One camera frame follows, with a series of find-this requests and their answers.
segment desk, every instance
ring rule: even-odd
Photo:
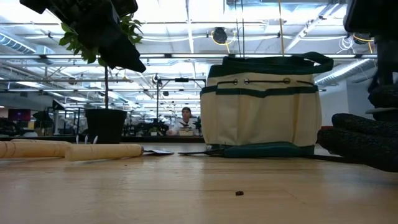
[[[244,195],[235,196],[238,190]],[[178,155],[0,161],[4,224],[375,224],[395,223],[397,208],[398,174],[354,164]]]

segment metal grommet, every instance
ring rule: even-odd
[[[290,84],[290,79],[289,78],[284,78],[284,83],[285,84]]]

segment plant stem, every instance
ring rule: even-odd
[[[105,66],[105,109],[109,109],[109,96],[108,96],[108,66]]]

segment small debris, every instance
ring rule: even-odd
[[[237,192],[235,192],[235,195],[236,196],[242,196],[244,193],[243,193],[243,191],[237,191]]]

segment wooden table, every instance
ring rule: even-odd
[[[397,223],[397,208],[398,174],[361,165],[178,155],[0,161],[2,224],[382,224]]]

